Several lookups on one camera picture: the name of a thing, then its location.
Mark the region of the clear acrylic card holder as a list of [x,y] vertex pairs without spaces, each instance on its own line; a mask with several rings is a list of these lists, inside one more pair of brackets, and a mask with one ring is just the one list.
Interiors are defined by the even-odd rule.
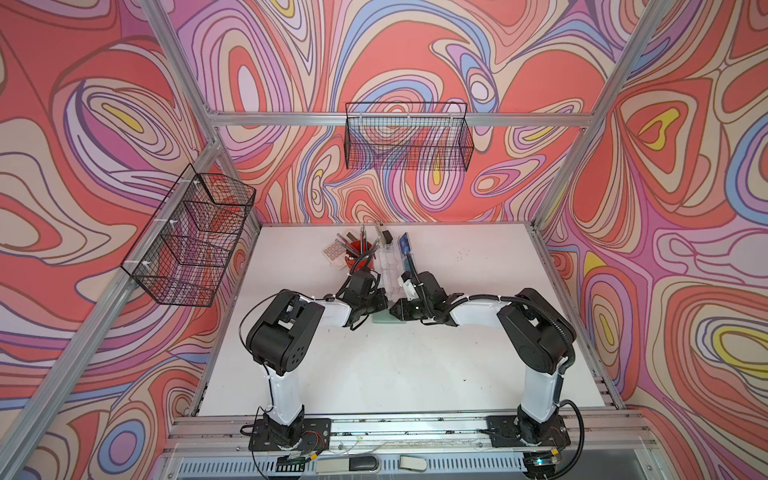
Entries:
[[381,274],[381,286],[392,303],[400,299],[415,300],[417,298],[415,286],[410,280],[411,272],[404,269],[398,247],[399,237],[393,238],[391,245],[380,247],[376,263],[376,270]]

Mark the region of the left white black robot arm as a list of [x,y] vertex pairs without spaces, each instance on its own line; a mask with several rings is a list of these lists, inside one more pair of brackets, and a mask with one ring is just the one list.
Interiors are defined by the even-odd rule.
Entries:
[[341,287],[334,294],[316,298],[282,289],[262,300],[264,306],[240,342],[265,373],[269,405],[259,407],[252,423],[240,433],[249,438],[249,450],[303,450],[319,454],[328,448],[331,421],[308,420],[293,372],[309,352],[321,326],[358,330],[374,313],[388,307],[380,286],[381,275],[371,267],[368,249],[355,259]]

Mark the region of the mint green card wallet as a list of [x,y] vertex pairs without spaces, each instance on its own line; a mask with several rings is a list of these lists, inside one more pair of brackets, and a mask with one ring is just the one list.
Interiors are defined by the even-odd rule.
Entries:
[[393,316],[388,310],[382,310],[371,315],[370,321],[373,324],[398,325],[402,320]]

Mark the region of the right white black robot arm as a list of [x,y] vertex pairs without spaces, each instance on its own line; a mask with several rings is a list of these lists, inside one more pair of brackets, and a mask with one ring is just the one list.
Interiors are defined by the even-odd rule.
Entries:
[[523,396],[510,427],[489,429],[492,439],[557,448],[570,444],[560,404],[565,373],[576,360],[576,333],[537,290],[449,295],[429,272],[404,273],[399,284],[405,297],[390,308],[395,318],[424,326],[499,327],[511,342],[525,366]]

